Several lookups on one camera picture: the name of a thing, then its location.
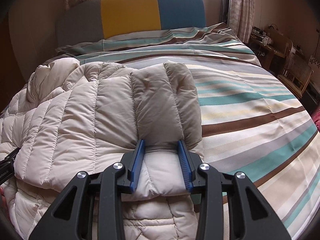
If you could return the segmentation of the beige quilted down jacket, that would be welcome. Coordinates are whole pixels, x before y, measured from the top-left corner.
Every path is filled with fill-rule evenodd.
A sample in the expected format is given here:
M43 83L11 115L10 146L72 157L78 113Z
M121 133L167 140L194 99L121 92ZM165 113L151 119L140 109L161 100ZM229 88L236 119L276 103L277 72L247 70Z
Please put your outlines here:
M1 117L1 157L18 149L3 184L11 223L28 239L79 171L102 172L145 141L134 194L123 195L128 239L194 239L177 142L202 154L195 82L182 63L142 69L60 59L39 66Z

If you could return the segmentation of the striped bed cover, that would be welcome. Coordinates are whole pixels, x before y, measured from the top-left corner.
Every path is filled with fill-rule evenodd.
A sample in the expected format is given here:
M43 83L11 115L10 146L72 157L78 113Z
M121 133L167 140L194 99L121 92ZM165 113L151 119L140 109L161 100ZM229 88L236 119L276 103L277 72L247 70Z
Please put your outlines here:
M199 97L205 162L247 174L293 239L319 239L319 131L227 25L141 31L56 51L83 64L186 64Z

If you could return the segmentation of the pink red blanket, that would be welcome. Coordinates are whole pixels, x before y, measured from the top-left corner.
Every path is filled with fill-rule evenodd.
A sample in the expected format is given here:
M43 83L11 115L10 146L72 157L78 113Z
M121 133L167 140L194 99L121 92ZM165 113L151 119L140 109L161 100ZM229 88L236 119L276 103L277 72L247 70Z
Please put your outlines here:
M318 109L315 113L313 113L311 117L318 131L320 131L320 109Z

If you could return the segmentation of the wooden wicker chair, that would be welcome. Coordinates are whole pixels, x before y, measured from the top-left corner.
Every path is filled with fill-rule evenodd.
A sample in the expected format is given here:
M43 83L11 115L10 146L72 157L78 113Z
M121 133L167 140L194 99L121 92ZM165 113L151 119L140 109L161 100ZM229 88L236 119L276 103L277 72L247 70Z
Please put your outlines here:
M300 100L312 74L311 67L301 57L290 52L286 58L283 71L277 76L277 79Z

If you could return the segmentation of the wooden side table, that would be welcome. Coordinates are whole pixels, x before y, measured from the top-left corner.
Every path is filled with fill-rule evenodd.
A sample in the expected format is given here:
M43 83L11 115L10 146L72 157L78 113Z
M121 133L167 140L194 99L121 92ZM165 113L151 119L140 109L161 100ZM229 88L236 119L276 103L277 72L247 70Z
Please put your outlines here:
M265 30L253 27L248 46L265 70L278 74L284 67L293 42L271 25Z

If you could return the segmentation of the grey yellow teal headboard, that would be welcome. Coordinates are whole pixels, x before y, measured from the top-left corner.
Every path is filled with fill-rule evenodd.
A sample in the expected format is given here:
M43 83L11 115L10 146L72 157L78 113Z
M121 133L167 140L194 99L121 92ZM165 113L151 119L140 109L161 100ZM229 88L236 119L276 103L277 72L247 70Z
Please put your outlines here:
M205 25L203 0L89 0L65 12L56 23L56 36L63 47L139 31Z

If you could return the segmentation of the right patterned curtain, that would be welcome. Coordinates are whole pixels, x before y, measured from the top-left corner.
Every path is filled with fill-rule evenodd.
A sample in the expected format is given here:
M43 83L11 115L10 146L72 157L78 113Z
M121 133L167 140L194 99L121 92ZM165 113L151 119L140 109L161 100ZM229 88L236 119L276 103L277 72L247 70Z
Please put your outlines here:
M249 41L254 18L254 0L230 0L228 25L243 42Z

